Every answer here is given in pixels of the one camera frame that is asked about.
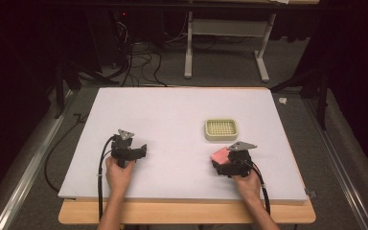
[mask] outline metal frame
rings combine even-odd
[[[255,59],[263,82],[269,82],[263,54],[274,25],[276,14],[272,13],[267,21],[226,21],[194,19],[193,12],[188,12],[187,51],[185,56],[184,78],[193,75],[193,35],[229,35],[255,36],[262,38],[261,49],[255,51]]]
[[[68,98],[68,102],[65,106],[65,111],[68,110],[68,108],[70,107],[70,104],[74,100],[75,95],[73,95],[72,91],[69,90],[66,97]],[[43,165],[44,160],[46,159],[48,153],[47,149],[49,148],[53,138],[56,136],[56,133],[58,132],[58,129],[63,120],[64,113],[56,119],[45,140],[40,145],[38,150],[34,153],[34,156],[29,163],[28,168],[20,178],[19,183],[17,184],[11,195],[10,200],[8,201],[7,205],[2,211],[2,214],[0,215],[0,230],[10,228],[12,221],[16,217],[18,211],[20,210],[23,202],[26,199],[26,196],[28,195],[35,182],[38,172]]]
[[[342,188],[343,193],[345,194],[346,199],[348,200],[349,205],[352,208],[360,229],[368,230],[368,212],[363,206],[363,202],[361,201],[360,195],[357,192],[355,185],[346,172],[345,167],[343,166],[343,163],[340,160],[327,131],[322,129],[322,126],[316,120],[317,115],[312,101],[310,99],[303,99],[303,103],[307,111],[309,112],[312,120],[314,121],[318,133],[321,135],[325,147],[327,148],[328,158],[330,160],[331,167],[333,168],[336,178],[339,181],[340,187]]]

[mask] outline metal rail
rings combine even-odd
[[[71,90],[68,91],[67,94],[68,103],[65,107],[65,111],[70,107],[70,104],[75,98],[75,95],[71,94]],[[23,202],[26,199],[29,191],[31,190],[35,179],[38,175],[38,172],[46,159],[47,156],[47,149],[49,148],[53,138],[55,137],[62,121],[64,119],[63,114],[56,119],[55,123],[53,124],[52,128],[50,129],[49,133],[47,134],[45,140],[40,145],[38,150],[34,153],[34,156],[31,162],[28,165],[28,168],[25,172],[23,172],[22,177],[19,180],[16,188],[14,189],[10,200],[8,201],[7,205],[5,206],[2,214],[0,216],[0,230],[2,229],[9,229],[12,221],[16,217],[18,211],[20,210]]]
[[[361,201],[360,195],[357,192],[354,184],[352,183],[351,178],[345,171],[343,163],[340,160],[327,131],[323,130],[321,125],[316,120],[316,112],[312,101],[310,99],[304,99],[303,103],[310,116],[312,117],[312,120],[314,121],[315,126],[318,129],[319,134],[321,135],[322,141],[327,148],[331,167],[333,168],[336,178],[339,181],[340,187],[342,188],[342,191],[352,208],[360,229],[368,230],[368,213],[366,211],[366,208],[363,206],[363,202]]]

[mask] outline cable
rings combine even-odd
[[[198,40],[201,40],[202,41],[202,38],[205,37],[205,38],[210,38],[211,36],[210,35],[199,35],[199,36],[194,36],[194,39],[198,39]],[[196,50],[209,50],[211,49],[212,47],[214,47],[215,45],[217,44],[217,40],[216,39],[212,39],[212,44],[209,45],[208,47],[205,47],[205,48],[199,48],[199,47],[196,47],[195,44],[193,43],[193,48],[196,49]]]
[[[133,82],[133,79],[136,80],[136,86],[139,87],[140,86],[139,85],[139,79],[136,76],[132,75],[131,73],[129,73],[129,76],[130,76],[130,81],[132,82],[133,87],[135,86],[134,82]]]
[[[109,137],[103,147],[103,153],[101,154],[100,166],[98,168],[98,210],[100,214],[100,219],[103,216],[103,161],[105,159],[105,150],[109,142],[115,140],[115,136]]]
[[[129,75],[130,69],[132,67],[132,60],[133,60],[133,54],[132,53],[133,53],[133,47],[130,47],[130,58],[129,58],[129,60],[127,60],[127,62],[129,62],[129,66],[126,69],[126,75],[124,77],[124,81],[122,82],[121,87],[124,87],[125,82],[127,81],[127,76]]]
[[[187,25],[187,18],[188,18],[188,14],[186,13],[185,14],[185,18],[184,18],[183,26],[182,26],[181,31],[178,34],[178,36],[175,37],[175,38],[173,38],[173,39],[171,39],[171,40],[165,41],[165,43],[173,42],[173,41],[180,40],[180,39],[186,37],[186,35],[182,36],[182,34],[184,33],[185,26]]]
[[[78,119],[76,121],[76,123],[70,127],[70,129],[68,129],[65,134],[55,143],[55,145],[53,146],[53,148],[49,151],[49,153],[47,154],[47,157],[44,161],[44,178],[46,179],[47,184],[50,186],[50,188],[52,188],[54,191],[56,191],[57,193],[59,193],[59,189],[53,185],[53,183],[50,181],[49,179],[49,175],[47,174],[47,167],[48,167],[48,163],[49,163],[49,159],[50,156],[52,155],[52,153],[54,152],[54,150],[56,149],[56,147],[59,145],[59,143],[61,143],[61,141],[79,124],[83,124],[86,121],[84,119],[86,119],[88,117],[89,114],[81,117],[81,114],[79,113],[75,113],[73,116],[78,116]]]
[[[149,80],[148,78],[146,78],[146,75],[145,75],[145,72],[144,72],[144,68],[146,65],[150,64],[150,61],[152,60],[152,55],[157,55],[159,56],[159,61],[158,61],[158,65],[157,65],[157,68],[154,70],[153,72],[153,77],[155,80]],[[141,72],[142,72],[142,77],[146,80],[146,81],[150,81],[150,82],[153,82],[153,83],[158,83],[158,84],[162,84],[164,85],[165,87],[168,87],[167,84],[165,84],[164,82],[162,82],[161,80],[159,80],[157,78],[157,72],[160,70],[161,68],[161,61],[162,61],[162,56],[159,54],[159,53],[156,53],[156,52],[153,52],[153,53],[136,53],[134,54],[134,56],[136,56],[137,58],[144,58],[144,57],[140,57],[140,56],[149,56],[149,59],[148,61],[145,61],[145,63],[143,63],[142,65],[140,65],[142,68],[141,68]]]
[[[252,165],[250,165],[249,163],[247,163],[244,160],[241,160],[241,159],[237,159],[237,160],[241,161],[243,164],[245,164],[245,165],[249,166],[250,168],[252,168],[252,170],[259,177],[259,180],[260,180],[261,186],[262,186],[263,196],[264,196],[265,210],[270,214],[270,200],[268,199],[267,188],[265,187],[265,182],[263,181],[262,173],[260,172],[259,167],[253,162],[252,162]]]
[[[223,42],[223,43],[229,43],[229,44],[240,44],[240,43],[243,43],[245,42],[246,40],[250,39],[251,37],[250,36],[244,36],[244,37],[241,37],[241,39],[239,41],[229,41],[229,40],[225,40],[225,39],[222,39],[224,37],[228,37],[228,36],[222,36],[222,35],[218,35],[215,37],[215,39],[219,42]]]
[[[139,68],[139,67],[142,67],[143,65],[149,64],[149,63],[150,63],[150,61],[151,61],[151,56],[150,56],[150,55],[149,55],[149,58],[140,57],[140,56],[138,56],[138,57],[134,57],[134,58],[144,59],[144,60],[145,60],[145,62],[144,62],[144,63],[142,63],[142,64],[139,64],[139,65],[136,65],[136,66],[133,66],[133,65],[132,65],[132,68]]]
[[[110,17],[111,18],[114,17],[112,12],[110,12]],[[129,63],[129,59],[127,58],[127,55],[131,53],[131,45],[129,44],[129,41],[130,41],[129,32],[128,32],[127,26],[124,23],[119,22],[119,21],[114,21],[114,27],[112,27],[112,29],[113,29],[112,30],[113,37],[115,38],[115,41],[119,48],[119,53],[117,54],[116,61],[118,63],[121,63],[120,69],[116,71],[115,73],[105,77],[100,73],[97,73],[95,71],[90,71],[84,68],[83,66],[77,65],[77,63],[71,62],[70,65],[73,68],[77,69],[80,72],[84,72],[93,78],[93,79],[89,79],[87,77],[80,76],[80,79],[84,81],[90,81],[90,82],[99,81],[99,82],[108,83],[108,84],[119,84],[118,81],[114,81],[112,79],[121,76],[123,73],[126,73],[125,79],[124,79],[124,83],[125,83],[126,77],[128,76],[128,72],[130,71],[130,64],[131,64]]]

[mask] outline white desk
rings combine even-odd
[[[307,200],[288,138],[265,88],[101,89],[59,196],[98,197],[100,155],[106,140],[121,128],[135,133],[133,148],[148,144],[148,155],[138,160],[126,197],[240,199],[233,180],[217,175],[210,160],[212,153],[234,142],[204,138],[205,120],[222,117],[237,121],[238,141],[258,146],[250,152],[271,200]],[[104,179],[104,197],[108,193]]]
[[[217,175],[210,155],[233,142],[204,139],[209,118],[237,121],[238,140],[257,145],[252,160],[260,167],[282,223],[315,220],[310,200],[266,88],[103,88],[91,109],[74,158],[61,187],[66,199],[62,223],[97,223],[97,171],[108,137],[122,128],[135,133],[133,147],[148,144],[137,161],[123,223],[252,222],[232,179]],[[103,195],[108,196],[103,180]]]

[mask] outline wire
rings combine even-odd
[[[243,43],[245,42],[246,40],[250,39],[251,37],[250,36],[241,36],[240,37],[240,40],[239,41],[229,41],[229,40],[225,40],[225,39],[222,39],[224,37],[227,37],[227,36],[216,36],[216,40],[219,41],[219,42],[223,42],[223,43],[229,43],[229,44],[240,44],[240,43]]]
[[[268,199],[268,193],[267,193],[267,188],[265,187],[265,182],[263,181],[263,177],[262,177],[262,174],[258,166],[255,163],[253,163],[253,166],[254,167],[252,168],[252,170],[258,175],[259,180],[261,181],[262,192],[263,192],[264,203],[265,203],[265,210],[270,214],[270,200]]]
[[[252,168],[252,170],[259,177],[259,180],[260,180],[261,186],[262,186],[263,196],[264,196],[265,210],[270,214],[270,200],[268,199],[267,188],[265,187],[265,182],[263,181],[262,173],[259,170],[259,167],[254,162],[252,162],[252,165],[250,165],[245,160],[242,160],[242,159],[237,159],[237,160],[241,161],[243,164],[245,164],[245,165],[249,166],[250,168]]]
[[[127,26],[125,26],[125,24],[124,23],[122,23],[122,22],[117,22],[117,24],[118,25],[121,25],[122,27],[124,27],[124,29],[125,29],[125,41],[124,41],[124,44],[127,44]]]
[[[177,41],[177,40],[180,40],[180,39],[186,37],[186,35],[183,35],[183,33],[184,33],[185,26],[187,25],[187,19],[188,19],[188,14],[186,13],[185,14],[185,18],[184,18],[183,26],[182,26],[181,31],[178,34],[178,36],[175,37],[175,38],[173,38],[173,39],[171,39],[171,40],[165,41],[165,43],[170,43],[170,42],[173,42],[173,41]]]
[[[105,156],[109,153],[105,153],[106,147],[108,146],[109,142],[115,140],[115,136],[109,137],[109,139],[106,141],[105,146],[103,147],[103,153],[101,154],[100,159],[100,166],[98,168],[98,211],[100,214],[100,219],[103,216],[103,161],[105,159]]]
[[[199,35],[199,36],[194,36],[194,38],[197,38],[198,40],[201,40],[202,42],[202,38],[205,37],[205,38],[210,38],[211,36],[210,35]],[[217,40],[216,39],[204,39],[204,42],[206,41],[210,41],[212,40],[212,44],[210,44],[208,47],[205,47],[205,48],[199,48],[199,47],[196,47],[193,43],[193,48],[194,49],[197,49],[197,50],[209,50],[211,49],[212,47],[214,47],[216,44],[217,44]]]
[[[125,75],[125,77],[124,77],[124,81],[122,82],[122,85],[121,85],[121,87],[124,87],[125,86],[125,82],[127,81],[127,76],[129,75],[129,72],[130,72],[130,70],[131,70],[131,66],[132,66],[132,59],[133,59],[133,54],[132,54],[132,47],[130,47],[130,58],[129,58],[129,60],[128,60],[128,62],[129,62],[129,66],[128,66],[128,68],[126,69],[126,75]]]
[[[50,186],[50,188],[52,188],[54,191],[56,191],[57,193],[59,192],[59,188],[57,188],[55,185],[53,185],[53,183],[50,181],[49,175],[47,173],[47,168],[48,168],[48,163],[49,163],[49,159],[50,156],[52,155],[52,153],[54,152],[54,150],[56,149],[56,147],[59,145],[59,143],[61,143],[61,141],[79,124],[83,124],[85,123],[85,119],[88,117],[89,114],[81,117],[81,114],[79,113],[75,113],[73,116],[78,116],[78,119],[76,121],[76,123],[70,127],[65,134],[55,143],[55,145],[53,146],[53,148],[49,151],[49,153],[47,154],[47,157],[44,161],[44,178],[46,179],[47,184]]]
[[[139,79],[136,76],[132,75],[131,73],[129,73],[129,75],[130,75],[130,80],[132,82],[133,87],[135,86],[133,80],[136,80],[136,86],[139,87]]]
[[[148,64],[151,63],[151,60],[152,60],[152,55],[156,55],[156,56],[159,56],[159,61],[158,61],[158,64],[157,64],[157,68],[154,70],[153,72],[153,77],[154,77],[154,80],[150,80],[146,77],[145,75],[145,66],[147,66]],[[136,56],[137,58],[143,58],[143,59],[146,59],[147,61],[145,61],[144,63],[142,63],[141,65],[141,73],[142,73],[142,77],[146,80],[146,81],[149,81],[149,82],[153,82],[153,83],[158,83],[158,84],[162,84],[164,85],[165,87],[168,87],[167,84],[165,84],[164,82],[162,82],[161,80],[159,80],[157,78],[157,72],[160,70],[161,68],[161,62],[162,62],[162,56],[161,54],[159,53],[156,53],[156,52],[153,52],[153,53],[136,53],[134,54],[134,56]]]
[[[169,42],[169,43],[166,43],[166,45],[170,46],[170,47],[174,47],[174,48],[181,48],[181,47],[185,47],[187,46],[187,41],[182,41],[182,38],[185,38],[185,36],[181,37],[180,39],[177,39],[175,41],[172,41],[172,42]],[[179,41],[179,44],[178,45],[173,45],[173,43],[175,42],[178,42]]]

